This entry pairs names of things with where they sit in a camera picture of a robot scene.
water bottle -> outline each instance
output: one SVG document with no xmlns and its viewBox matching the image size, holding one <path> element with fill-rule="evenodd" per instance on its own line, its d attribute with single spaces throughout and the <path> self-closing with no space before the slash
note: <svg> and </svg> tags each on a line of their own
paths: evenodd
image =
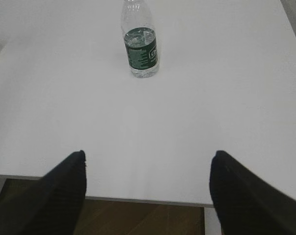
<svg viewBox="0 0 296 235">
<path fill-rule="evenodd" d="M 131 72 L 151 77 L 159 70 L 159 57 L 152 15 L 144 0 L 124 0 L 121 27 Z"/>
</svg>

green bottle label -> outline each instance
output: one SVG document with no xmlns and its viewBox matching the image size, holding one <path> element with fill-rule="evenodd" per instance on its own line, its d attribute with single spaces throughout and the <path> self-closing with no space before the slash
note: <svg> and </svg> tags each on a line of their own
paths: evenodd
<svg viewBox="0 0 296 235">
<path fill-rule="evenodd" d="M 143 47 L 131 47 L 126 43 L 125 46 L 128 55 L 128 62 L 132 68 L 137 70 L 146 70 L 157 64 L 158 52 L 156 38 L 154 38 L 152 43 Z"/>
</svg>

white table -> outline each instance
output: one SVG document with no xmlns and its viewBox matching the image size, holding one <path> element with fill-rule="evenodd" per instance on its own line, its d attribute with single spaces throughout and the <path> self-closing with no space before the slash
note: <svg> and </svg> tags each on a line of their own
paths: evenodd
<svg viewBox="0 0 296 235">
<path fill-rule="evenodd" d="M 296 38 L 278 0 L 148 0 L 160 70 L 134 78 L 120 1 L 2 0 L 0 175 L 87 155 L 87 196 L 212 204 L 223 149 L 296 199 Z"/>
</svg>

brown floor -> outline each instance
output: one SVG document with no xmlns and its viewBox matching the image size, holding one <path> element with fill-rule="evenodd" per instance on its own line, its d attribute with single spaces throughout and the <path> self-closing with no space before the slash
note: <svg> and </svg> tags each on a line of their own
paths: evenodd
<svg viewBox="0 0 296 235">
<path fill-rule="evenodd" d="M 7 180 L 0 203 L 35 181 Z M 197 207 L 85 200 L 74 235 L 204 235 Z"/>
</svg>

